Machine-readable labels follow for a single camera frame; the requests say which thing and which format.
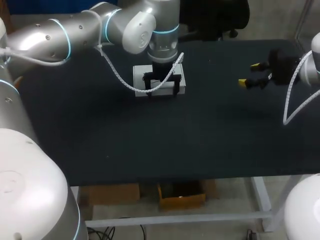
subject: cable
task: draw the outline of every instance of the cable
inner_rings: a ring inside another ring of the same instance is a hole
[[[130,217],[120,217],[120,219],[130,219]],[[143,234],[143,240],[147,240],[144,226],[140,225],[140,227]],[[116,232],[116,228],[114,226],[111,227],[109,233],[108,233],[108,230],[109,230],[109,227],[107,227],[104,232],[95,230],[92,227],[87,227],[88,234],[97,234],[100,240],[113,240]]]
[[[60,66],[62,64],[65,64],[68,61],[67,59],[64,59],[62,61],[56,61],[56,62],[41,61],[41,60],[29,57],[29,56],[24,56],[24,55],[22,55],[22,53],[14,52],[10,48],[0,48],[0,56],[15,57],[15,58],[29,61],[34,64],[49,66],[49,67]]]
[[[178,63],[181,63],[182,60],[183,60],[183,57],[184,57],[184,53],[182,52],[179,57],[177,58],[177,60],[174,62],[174,64],[172,65],[172,68],[171,70],[169,71],[169,73],[166,75],[166,77],[164,78],[164,80],[156,87],[154,88],[151,88],[151,89],[148,89],[148,90],[142,90],[142,89],[137,89],[137,88],[134,88],[133,86],[130,86],[128,83],[126,83],[123,78],[119,75],[119,73],[117,72],[117,70],[115,69],[114,65],[112,64],[112,62],[110,61],[110,59],[108,58],[108,56],[103,52],[102,53],[102,56],[105,58],[105,60],[107,61],[107,63],[110,65],[113,73],[115,74],[115,76],[120,80],[120,82],[125,85],[128,89],[132,90],[132,91],[135,91],[135,92],[138,92],[138,93],[152,93],[156,90],[158,90],[159,88],[161,88],[161,86],[163,84],[165,84],[167,82],[167,80],[170,78],[171,74],[174,72],[176,66],[178,65]]]
[[[293,111],[293,113],[287,118],[288,114],[288,108],[289,108],[289,100],[290,100],[290,94],[292,91],[292,87],[294,85],[294,82],[296,80],[297,74],[299,70],[301,69],[304,62],[308,59],[308,57],[312,54],[312,51],[309,51],[299,62],[298,66],[296,67],[292,78],[290,80],[288,90],[286,93],[286,99],[285,99],[285,105],[284,105],[284,113],[283,113],[283,125],[287,125],[294,117],[297,115],[308,103],[310,103],[313,99],[315,99],[318,95],[320,95],[320,90],[316,91],[313,95],[311,95],[307,100],[305,100],[296,110]]]

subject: table surface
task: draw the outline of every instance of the table surface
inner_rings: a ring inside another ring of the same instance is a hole
[[[261,76],[250,65],[274,48],[297,55],[286,40],[179,45],[186,93],[176,98],[135,98],[94,50],[33,69],[19,91],[42,149],[71,186],[320,172],[320,98],[283,126],[286,86],[238,85]],[[104,51],[130,84],[133,65],[150,64],[145,53]],[[295,85],[289,112],[315,90]]]

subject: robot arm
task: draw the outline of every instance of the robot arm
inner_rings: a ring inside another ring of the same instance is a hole
[[[35,66],[26,58],[59,65],[77,52],[112,43],[131,54],[148,48],[158,67],[153,71],[163,73],[177,57],[179,11],[180,0],[141,0],[127,9],[102,2],[8,37],[0,21],[0,239],[88,240],[66,178],[38,146],[14,86]]]
[[[151,60],[164,64],[177,57],[179,12],[180,0],[142,0],[126,9],[101,2],[69,18],[49,19],[14,32],[0,47],[59,62],[99,43],[112,43],[131,54],[148,48]],[[14,79],[32,66],[18,58],[7,65]]]

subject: metal bar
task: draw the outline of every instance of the metal bar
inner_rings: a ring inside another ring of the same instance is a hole
[[[78,202],[78,200],[79,200],[79,187],[78,186],[72,186],[71,187],[71,191],[72,191],[72,193],[74,195],[74,198],[75,198],[76,202]]]
[[[297,25],[295,33],[294,33],[294,39],[296,39],[296,40],[299,39],[301,29],[302,29],[302,27],[303,27],[303,25],[304,25],[304,23],[306,21],[307,15],[308,15],[308,13],[309,13],[309,11],[311,9],[311,6],[313,5],[314,1],[315,0],[306,0],[305,1],[302,13],[300,15],[300,19],[299,19],[298,25]]]
[[[251,181],[260,211],[270,211],[271,203],[264,182],[264,178],[262,176],[255,176],[251,177]]]
[[[272,216],[271,211],[256,211],[249,213],[224,213],[224,214],[198,214],[198,215],[178,215],[178,216],[150,216],[121,219],[105,219],[85,221],[87,227],[104,228],[109,226],[132,226],[151,224],[175,224],[175,223],[195,223],[210,221],[231,221],[246,219],[265,219]]]
[[[299,183],[302,175],[292,175],[285,184],[280,196],[278,197],[274,207],[272,208],[272,217],[262,220],[263,230],[265,232],[273,232],[284,219],[285,203],[291,190]]]

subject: blue led ring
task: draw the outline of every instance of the blue led ring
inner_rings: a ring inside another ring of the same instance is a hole
[[[10,84],[9,82],[0,79],[0,83],[7,84],[8,86],[10,86],[10,87],[13,88],[14,90],[16,90],[16,92],[19,94],[19,92],[18,92],[18,90],[15,88],[15,86],[13,86],[12,84]]]
[[[169,31],[153,31],[154,34],[170,34],[173,33],[175,30],[177,30],[179,28],[179,24],[178,26],[176,26],[174,29],[169,30]]]
[[[116,9],[116,10],[112,11],[110,17],[109,17],[108,20],[106,21],[104,32],[105,32],[105,38],[106,38],[106,40],[107,40],[109,43],[111,43],[111,42],[110,42],[110,40],[109,40],[109,38],[108,38],[108,25],[109,25],[109,22],[110,22],[110,19],[112,18],[112,16],[115,15],[116,12],[118,12],[118,11],[120,11],[120,10],[121,10],[121,9]]]
[[[68,52],[68,55],[66,56],[65,59],[68,59],[70,57],[70,54],[71,54],[71,43],[70,43],[70,39],[69,39],[68,33],[67,33],[66,29],[64,28],[64,26],[62,26],[62,24],[57,19],[50,18],[49,20],[52,20],[52,21],[56,22],[60,26],[60,28],[63,30],[64,34],[65,34],[66,40],[68,42],[68,47],[69,47],[69,52]]]

